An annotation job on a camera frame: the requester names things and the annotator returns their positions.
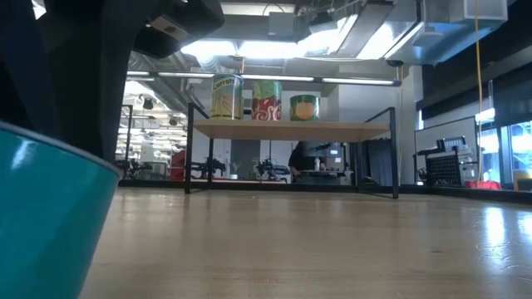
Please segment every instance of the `wall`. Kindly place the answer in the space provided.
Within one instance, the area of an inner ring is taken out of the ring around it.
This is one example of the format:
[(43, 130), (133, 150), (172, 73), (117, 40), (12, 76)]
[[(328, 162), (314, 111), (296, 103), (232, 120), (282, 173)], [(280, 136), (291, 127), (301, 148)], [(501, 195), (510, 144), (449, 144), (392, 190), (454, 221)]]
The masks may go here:
[[(401, 184), (414, 184), (416, 102), (423, 98), (420, 66), (412, 66), (401, 87), (339, 86), (340, 121), (363, 122), (388, 107), (396, 107), (399, 179)], [(373, 122), (388, 122), (383, 115)]]
[(397, 88), (339, 86), (339, 120), (363, 122), (387, 107), (395, 106)]
[(340, 86), (336, 86), (327, 98), (325, 121), (340, 121)]
[(421, 66), (411, 66), (402, 83), (401, 97), (397, 98), (397, 138), (399, 146), (399, 179), (401, 184), (415, 183), (413, 155), (416, 153), (414, 131), (417, 124), (416, 102), (423, 98), (423, 73)]
[[(477, 115), (480, 111), (479, 103), (474, 102), (467, 105), (463, 105), (460, 108), (451, 110), (449, 112), (431, 117), (424, 121), (425, 128), (432, 127), (434, 125), (441, 125), (453, 120), (459, 120), (466, 117)], [(488, 110), (493, 108), (493, 103), (489, 99), (484, 99), (482, 101), (482, 110)]]

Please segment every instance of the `desk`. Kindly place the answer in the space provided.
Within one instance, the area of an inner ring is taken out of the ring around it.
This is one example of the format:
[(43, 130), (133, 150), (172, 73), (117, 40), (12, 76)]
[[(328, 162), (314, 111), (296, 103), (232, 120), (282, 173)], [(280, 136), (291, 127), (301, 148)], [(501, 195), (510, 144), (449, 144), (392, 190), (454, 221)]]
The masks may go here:
[[(198, 111), (205, 120), (195, 120), (195, 111)], [(397, 130), (395, 108), (390, 107), (376, 114), (363, 123), (341, 122), (305, 122), (305, 121), (260, 121), (260, 120), (210, 120), (209, 116), (196, 104), (189, 103), (185, 163), (185, 193), (190, 193), (191, 176), (190, 165), (192, 162), (192, 143), (194, 129), (209, 137), (209, 160), (213, 158), (214, 139), (236, 140), (302, 140), (322, 142), (348, 142), (351, 148), (383, 133), (390, 132), (392, 139), (392, 197), (399, 197), (399, 179), (397, 170)], [(378, 117), (389, 113), (388, 124), (371, 123)], [(362, 157), (360, 154), (351, 154), (351, 161), (356, 161), (360, 167)], [(212, 165), (209, 166), (207, 188), (213, 182)], [(362, 171), (357, 170), (357, 182), (362, 181)]]

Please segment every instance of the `exposed duct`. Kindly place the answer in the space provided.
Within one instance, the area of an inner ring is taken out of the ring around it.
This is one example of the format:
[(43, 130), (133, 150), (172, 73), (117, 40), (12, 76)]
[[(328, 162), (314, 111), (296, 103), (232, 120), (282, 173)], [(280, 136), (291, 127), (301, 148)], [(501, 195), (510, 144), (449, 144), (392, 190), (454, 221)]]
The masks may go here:
[[(130, 55), (129, 69), (131, 71), (155, 71), (155, 67), (148, 59), (137, 52), (132, 52)], [(191, 95), (191, 91), (187, 91), (183, 87), (186, 86), (185, 79), (172, 78), (172, 80), (175, 81), (175, 84), (169, 84), (163, 78), (155, 78), (153, 81), (140, 81), (139, 83), (151, 88), (160, 100), (172, 110), (187, 111), (188, 102), (191, 101), (204, 108), (201, 102)]]
[(211, 72), (214, 74), (222, 73), (222, 66), (219, 64), (216, 56), (196, 57), (198, 59), (199, 66), (205, 72)]
[[(425, 0), (418, 26), (385, 57), (414, 65), (447, 61), (475, 43), (475, 0)], [(484, 38), (508, 19), (506, 0), (483, 0), (478, 11), (479, 37)], [(438, 37), (430, 42), (431, 35)]]

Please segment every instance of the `window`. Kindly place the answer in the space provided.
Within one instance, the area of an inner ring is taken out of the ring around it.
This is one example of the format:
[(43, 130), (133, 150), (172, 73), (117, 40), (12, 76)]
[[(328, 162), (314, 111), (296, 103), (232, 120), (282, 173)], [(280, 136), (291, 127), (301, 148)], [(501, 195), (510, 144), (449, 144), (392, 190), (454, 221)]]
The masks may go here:
[(499, 139), (497, 129), (482, 131), (482, 177), (484, 181), (500, 183)]
[(532, 121), (512, 125), (510, 132), (512, 171), (532, 173)]

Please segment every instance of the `can label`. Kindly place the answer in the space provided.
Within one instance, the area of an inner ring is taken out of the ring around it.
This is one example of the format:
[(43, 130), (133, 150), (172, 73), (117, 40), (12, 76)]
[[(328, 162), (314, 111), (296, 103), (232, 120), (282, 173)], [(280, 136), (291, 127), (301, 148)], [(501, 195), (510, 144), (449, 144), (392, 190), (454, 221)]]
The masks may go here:
[(233, 75), (214, 76), (210, 117), (213, 119), (241, 120), (242, 78)]
[(281, 120), (281, 94), (278, 81), (260, 81), (253, 84), (253, 120)]

